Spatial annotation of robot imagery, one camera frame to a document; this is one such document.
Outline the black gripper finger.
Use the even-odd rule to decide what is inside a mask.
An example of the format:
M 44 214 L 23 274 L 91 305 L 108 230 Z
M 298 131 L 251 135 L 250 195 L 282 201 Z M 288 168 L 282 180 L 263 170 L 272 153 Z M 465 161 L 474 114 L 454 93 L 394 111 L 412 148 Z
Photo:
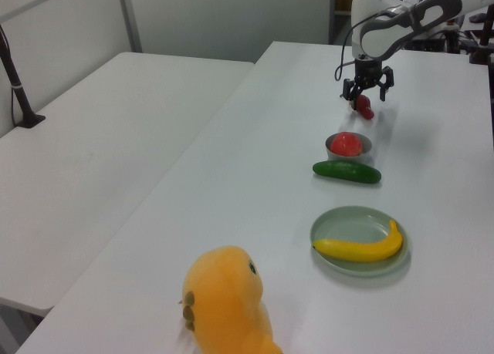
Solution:
M 361 94 L 361 88 L 354 79 L 343 80 L 342 97 L 349 102 L 354 102 Z
M 386 100 L 386 93 L 393 86 L 394 86 L 394 77 L 393 76 L 386 76 L 386 79 L 383 83 L 379 82 L 379 87 L 380 87 L 379 98 L 381 101 Z

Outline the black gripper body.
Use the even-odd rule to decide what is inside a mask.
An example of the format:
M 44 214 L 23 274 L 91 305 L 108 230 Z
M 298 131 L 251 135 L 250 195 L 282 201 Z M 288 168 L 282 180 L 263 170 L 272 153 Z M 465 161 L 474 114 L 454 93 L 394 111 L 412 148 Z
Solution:
M 394 71 L 389 66 L 382 66 L 381 61 L 359 60 L 355 61 L 355 78 L 360 88 L 373 88 L 384 82 L 386 76 L 394 76 Z

